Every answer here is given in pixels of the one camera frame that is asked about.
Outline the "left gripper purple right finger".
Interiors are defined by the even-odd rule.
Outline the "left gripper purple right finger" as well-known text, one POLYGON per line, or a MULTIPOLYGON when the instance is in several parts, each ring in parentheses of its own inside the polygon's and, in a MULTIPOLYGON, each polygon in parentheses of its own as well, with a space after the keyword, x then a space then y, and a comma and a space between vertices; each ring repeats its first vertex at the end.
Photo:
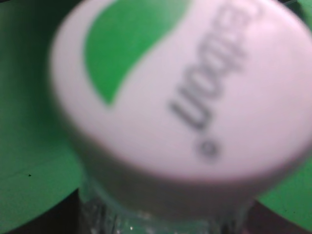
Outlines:
POLYGON ((252 234, 294 234, 295 227, 259 202, 251 208, 252 234))

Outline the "left gripper purple left finger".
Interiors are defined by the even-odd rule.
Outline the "left gripper purple left finger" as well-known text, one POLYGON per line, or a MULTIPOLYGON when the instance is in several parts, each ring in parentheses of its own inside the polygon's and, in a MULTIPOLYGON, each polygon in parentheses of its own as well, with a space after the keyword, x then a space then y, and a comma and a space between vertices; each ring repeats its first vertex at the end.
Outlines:
POLYGON ((77 234, 78 190, 40 217, 38 234, 77 234))

